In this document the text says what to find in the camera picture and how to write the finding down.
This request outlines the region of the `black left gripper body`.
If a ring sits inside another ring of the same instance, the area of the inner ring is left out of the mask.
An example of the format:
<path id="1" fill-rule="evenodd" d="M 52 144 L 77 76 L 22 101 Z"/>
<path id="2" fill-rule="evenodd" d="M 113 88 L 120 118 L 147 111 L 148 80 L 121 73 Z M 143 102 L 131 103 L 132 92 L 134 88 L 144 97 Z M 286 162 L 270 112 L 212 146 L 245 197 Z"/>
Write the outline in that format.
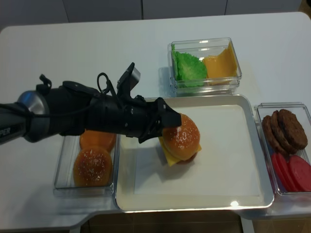
<path id="1" fill-rule="evenodd" d="M 138 129 L 158 126 L 156 101 L 123 102 L 118 106 L 112 96 L 92 99 L 87 110 L 87 129 L 138 137 Z"/>

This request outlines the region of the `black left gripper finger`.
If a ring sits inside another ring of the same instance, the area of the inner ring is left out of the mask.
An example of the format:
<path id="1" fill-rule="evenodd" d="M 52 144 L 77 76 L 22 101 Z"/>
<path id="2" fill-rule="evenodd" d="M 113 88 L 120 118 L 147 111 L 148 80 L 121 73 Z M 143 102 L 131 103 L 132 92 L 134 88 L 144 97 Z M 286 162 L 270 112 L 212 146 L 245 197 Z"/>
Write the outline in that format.
<path id="1" fill-rule="evenodd" d="M 156 99 L 156 119 L 161 128 L 176 128 L 182 125 L 181 115 L 173 110 L 163 98 Z"/>
<path id="2" fill-rule="evenodd" d="M 151 126 L 138 129 L 138 142 L 143 143 L 149 139 L 162 136 L 163 128 L 158 126 Z"/>

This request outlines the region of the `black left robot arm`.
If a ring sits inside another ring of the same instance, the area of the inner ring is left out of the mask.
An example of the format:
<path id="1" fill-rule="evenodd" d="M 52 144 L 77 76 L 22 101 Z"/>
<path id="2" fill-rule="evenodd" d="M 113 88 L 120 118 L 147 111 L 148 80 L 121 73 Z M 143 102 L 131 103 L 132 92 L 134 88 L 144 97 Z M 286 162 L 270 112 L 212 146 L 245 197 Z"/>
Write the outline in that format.
<path id="1" fill-rule="evenodd" d="M 181 115 L 163 98 L 119 98 L 111 82 L 98 91 L 65 81 L 59 88 L 40 84 L 19 100 L 0 106 L 0 141 L 22 137 L 38 142 L 54 135 L 79 136 L 86 130 L 122 134 L 139 142 L 159 137 L 165 128 L 181 126 Z"/>

